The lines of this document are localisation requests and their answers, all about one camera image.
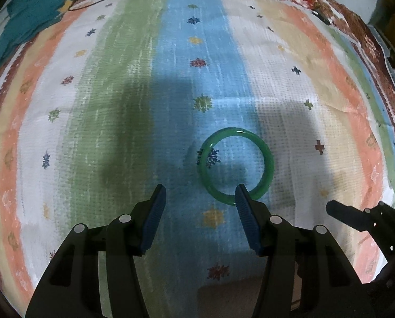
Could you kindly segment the black charger plug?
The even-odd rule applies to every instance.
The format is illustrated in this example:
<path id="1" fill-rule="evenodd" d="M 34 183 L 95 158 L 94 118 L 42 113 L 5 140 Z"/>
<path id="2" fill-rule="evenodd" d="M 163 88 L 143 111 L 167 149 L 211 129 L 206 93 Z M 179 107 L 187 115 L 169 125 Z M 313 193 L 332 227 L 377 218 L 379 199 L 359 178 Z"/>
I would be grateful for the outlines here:
<path id="1" fill-rule="evenodd" d="M 320 21 L 322 21 L 324 24 L 326 24 L 327 26 L 330 26 L 331 23 L 329 21 L 329 19 L 322 13 L 320 12 L 320 10 L 318 9 L 312 9 L 311 13 L 316 16 L 316 18 L 318 18 Z"/>

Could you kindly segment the green jade bangle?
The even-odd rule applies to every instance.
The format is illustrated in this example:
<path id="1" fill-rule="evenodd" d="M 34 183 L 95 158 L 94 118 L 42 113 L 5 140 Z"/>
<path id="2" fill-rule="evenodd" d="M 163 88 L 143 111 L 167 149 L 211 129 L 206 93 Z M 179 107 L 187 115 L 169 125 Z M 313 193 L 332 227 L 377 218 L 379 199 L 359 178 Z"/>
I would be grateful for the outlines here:
<path id="1" fill-rule="evenodd" d="M 234 205 L 233 190 L 249 184 L 250 196 L 262 198 L 271 186 L 274 160 L 266 142 L 243 128 L 227 127 L 211 134 L 197 152 L 202 186 L 216 201 Z"/>

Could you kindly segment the striped colourful mat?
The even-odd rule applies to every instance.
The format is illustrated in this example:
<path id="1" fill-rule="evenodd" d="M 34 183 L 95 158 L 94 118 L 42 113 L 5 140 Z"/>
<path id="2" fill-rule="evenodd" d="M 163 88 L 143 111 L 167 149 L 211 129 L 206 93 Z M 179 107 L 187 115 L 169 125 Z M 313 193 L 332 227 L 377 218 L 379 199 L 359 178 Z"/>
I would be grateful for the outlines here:
<path id="1" fill-rule="evenodd" d="M 167 204 L 137 261 L 155 317 L 196 317 L 197 291 L 261 277 L 237 210 L 202 186 L 197 152 L 225 127 L 261 137 L 262 197 L 326 225 L 359 278 L 386 262 L 328 200 L 395 208 L 395 114 L 370 108 L 377 71 L 356 40 L 279 0 L 110 0 L 22 44 L 0 81 L 0 290 L 26 313 L 72 226 L 109 223 L 157 184 Z"/>

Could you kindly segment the silver metal tin box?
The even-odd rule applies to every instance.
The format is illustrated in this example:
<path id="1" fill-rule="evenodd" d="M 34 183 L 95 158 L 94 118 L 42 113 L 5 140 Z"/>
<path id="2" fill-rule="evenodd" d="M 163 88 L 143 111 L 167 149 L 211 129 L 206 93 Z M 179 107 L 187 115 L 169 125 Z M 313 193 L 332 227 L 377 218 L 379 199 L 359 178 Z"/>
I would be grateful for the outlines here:
<path id="1" fill-rule="evenodd" d="M 262 277 L 204 286 L 197 291 L 198 317 L 251 317 Z"/>

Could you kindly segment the teal cloth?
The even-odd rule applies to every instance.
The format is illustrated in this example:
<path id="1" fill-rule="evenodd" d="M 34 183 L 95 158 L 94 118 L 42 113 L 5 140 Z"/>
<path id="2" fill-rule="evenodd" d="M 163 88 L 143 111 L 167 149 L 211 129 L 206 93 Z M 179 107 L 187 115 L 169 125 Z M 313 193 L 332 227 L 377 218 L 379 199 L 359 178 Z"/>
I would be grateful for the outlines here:
<path id="1" fill-rule="evenodd" d="M 56 24 L 71 0 L 8 0 L 0 10 L 0 67 L 19 45 Z"/>

